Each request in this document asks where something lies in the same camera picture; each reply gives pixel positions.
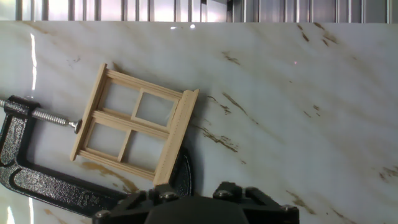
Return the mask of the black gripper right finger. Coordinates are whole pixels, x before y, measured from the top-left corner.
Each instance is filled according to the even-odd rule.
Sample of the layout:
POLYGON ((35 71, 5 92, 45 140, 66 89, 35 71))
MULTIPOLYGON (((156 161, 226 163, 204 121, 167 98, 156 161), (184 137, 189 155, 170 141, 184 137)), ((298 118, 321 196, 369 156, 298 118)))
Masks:
POLYGON ((299 224, 299 209, 280 205, 256 187, 241 187, 233 182, 222 182, 213 199, 237 205, 248 223, 299 224))

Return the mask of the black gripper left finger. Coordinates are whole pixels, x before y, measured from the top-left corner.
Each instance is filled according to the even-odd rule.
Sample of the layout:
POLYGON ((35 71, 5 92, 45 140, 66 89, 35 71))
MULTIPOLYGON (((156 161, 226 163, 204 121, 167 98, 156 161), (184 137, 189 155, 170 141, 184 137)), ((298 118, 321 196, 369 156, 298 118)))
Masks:
POLYGON ((192 183, 171 183, 156 185, 148 191, 138 191, 120 200, 111 210, 100 210, 92 223, 144 223, 149 212, 165 205, 195 195, 192 183))

